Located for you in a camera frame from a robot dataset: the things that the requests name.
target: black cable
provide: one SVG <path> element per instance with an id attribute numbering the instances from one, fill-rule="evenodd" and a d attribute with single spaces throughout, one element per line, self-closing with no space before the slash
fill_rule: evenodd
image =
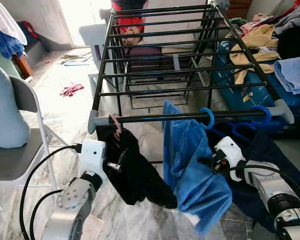
<path id="1" fill-rule="evenodd" d="M 35 239 L 35 234 L 34 234 L 34 221 L 35 221 L 36 213 L 37 213 L 37 210 L 38 210 L 40 204 L 43 202 L 43 200 L 45 200 L 50 195 L 60 193 L 60 192 L 62 192 L 62 190 L 63 189 L 59 189 L 59 190 L 48 192 L 43 197 L 41 197 L 40 200 L 34 206 L 34 209 L 33 209 L 32 214 L 31 214 L 31 219 L 30 219 L 30 238 L 32 240 L 36 240 Z"/>
<path id="2" fill-rule="evenodd" d="M 48 156 L 46 156 L 41 162 L 39 162 L 37 164 L 37 166 L 34 167 L 34 169 L 30 172 L 28 178 L 25 181 L 24 187 L 23 187 L 23 191 L 22 191 L 22 195 L 21 195 L 21 200 L 20 200 L 20 209 L 19 209 L 19 223 L 20 223 L 20 228 L 21 228 L 21 233 L 24 237 L 25 240 L 30 240 L 28 234 L 27 234 L 27 230 L 25 227 L 25 222 L 24 222 L 24 204 L 25 204 L 25 197 L 26 197 L 26 192 L 27 192 L 27 188 L 30 182 L 30 179 L 32 177 L 32 175 L 35 173 L 35 171 L 45 162 L 47 161 L 49 158 L 51 158 L 53 155 L 55 155 L 56 153 L 65 150 L 65 149 L 74 149 L 77 151 L 77 153 L 81 152 L 81 147 L 82 144 L 77 144 L 77 145 L 71 145 L 71 146 L 63 146 L 55 151 L 53 151 L 52 153 L 50 153 Z"/>
<path id="3" fill-rule="evenodd" d="M 282 176 L 284 176 L 284 178 L 286 178 L 291 184 L 294 185 L 295 187 L 295 193 L 298 195 L 298 197 L 300 198 L 300 186 L 289 176 L 287 175 L 286 173 L 276 169 L 276 168 L 273 168 L 273 167 L 270 167 L 270 166 L 262 166 L 262 165 L 242 165 L 242 166 L 234 166 L 234 167 L 230 167 L 228 169 L 223 169 L 223 170 L 214 170 L 214 173 L 227 173 L 227 172 L 230 172 L 230 171 L 233 171 L 233 170 L 243 170 L 243 169 L 266 169 L 266 170 L 269 170 L 269 171 L 273 171 L 275 173 L 278 173 Z"/>

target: gray chair seat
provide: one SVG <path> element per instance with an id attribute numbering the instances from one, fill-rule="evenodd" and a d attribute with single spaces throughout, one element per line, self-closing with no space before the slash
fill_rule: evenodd
<path id="1" fill-rule="evenodd" d="M 43 141 L 39 128 L 31 128 L 25 145 L 16 148 L 0 147 L 0 181 L 12 181 L 21 177 L 30 166 Z"/>

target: black fabric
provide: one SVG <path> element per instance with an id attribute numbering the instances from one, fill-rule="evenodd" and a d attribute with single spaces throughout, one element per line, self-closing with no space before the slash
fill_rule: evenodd
<path id="1" fill-rule="evenodd" d="M 111 0 L 119 5 L 122 10 L 142 9 L 147 0 Z"/>
<path id="2" fill-rule="evenodd" d="M 226 123 L 216 124 L 214 129 L 230 136 L 241 148 L 245 159 L 259 162 L 269 162 L 277 165 L 280 170 L 288 174 L 300 186 L 300 171 L 287 159 L 279 147 L 268 137 L 261 128 L 256 132 L 247 126 L 240 126 L 237 132 L 249 138 L 247 142 L 232 133 L 232 128 Z M 222 139 L 220 135 L 213 130 L 206 130 L 209 146 L 214 146 Z M 236 182 L 227 178 L 227 183 L 232 191 L 232 200 L 238 208 L 253 220 L 259 222 L 269 231 L 275 233 L 274 219 L 270 216 L 258 191 L 245 182 Z"/>
<path id="3" fill-rule="evenodd" d="M 300 57 L 300 26 L 292 27 L 281 34 L 277 51 L 282 59 Z"/>
<path id="4" fill-rule="evenodd" d="M 103 170 L 125 203 L 134 205 L 147 199 L 167 209 L 177 207 L 177 199 L 171 188 L 159 176 L 157 170 L 139 152 L 138 140 L 123 128 L 118 141 L 113 133 L 116 126 L 98 126 L 98 140 L 107 144 Z M 121 172 L 107 167 L 107 163 L 121 165 Z"/>

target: blue suitcase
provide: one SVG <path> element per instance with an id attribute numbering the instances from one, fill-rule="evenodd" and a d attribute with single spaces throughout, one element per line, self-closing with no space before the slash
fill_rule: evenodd
<path id="1" fill-rule="evenodd" d="M 221 42 L 218 52 L 230 51 L 233 47 L 232 43 L 229 41 Z M 223 67 L 223 66 L 231 66 L 233 63 L 230 60 L 229 54 L 219 54 L 215 56 L 215 66 Z M 235 70 L 219 70 L 214 72 L 214 83 L 219 86 L 225 85 L 233 85 L 235 82 L 234 76 L 227 77 L 226 76 L 233 74 Z M 293 95 L 291 92 L 287 92 L 279 81 L 276 78 L 275 73 L 266 74 L 267 79 L 273 84 L 279 96 L 285 100 L 286 104 L 290 107 L 293 115 L 294 115 L 294 126 L 300 126 L 300 94 Z M 244 83 L 245 84 L 255 84 L 260 83 L 261 80 L 258 75 L 253 71 L 248 71 Z M 227 101 L 231 110 L 240 111 L 247 110 L 254 105 L 261 105 L 265 107 L 275 107 L 275 103 L 271 96 L 269 95 L 267 89 L 264 86 L 253 86 L 253 87 L 245 87 L 243 88 L 223 88 L 220 89 L 223 97 Z M 249 100 L 244 102 L 244 97 L 252 93 L 253 95 Z M 287 125 L 286 121 L 281 117 L 272 117 L 271 121 L 267 126 L 264 127 L 264 130 L 268 134 L 277 134 Z"/>

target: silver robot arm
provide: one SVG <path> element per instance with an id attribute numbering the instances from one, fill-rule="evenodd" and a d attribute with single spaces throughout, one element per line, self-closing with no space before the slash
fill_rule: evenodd
<path id="1" fill-rule="evenodd" d="M 74 178 L 60 192 L 56 208 L 45 225 L 41 240 L 80 240 L 83 224 L 91 212 L 96 192 L 108 178 L 103 170 L 106 143 L 85 140 L 82 143 L 80 178 Z"/>
<path id="2" fill-rule="evenodd" d="M 239 146 L 229 137 L 224 137 L 214 147 L 216 155 L 212 162 L 203 162 L 215 170 L 237 166 L 265 166 L 279 168 L 269 162 L 248 160 Z M 300 198 L 277 172 L 261 168 L 232 170 L 229 177 L 234 181 L 246 181 L 258 190 L 259 196 L 274 218 L 274 227 L 281 240 L 300 240 Z"/>

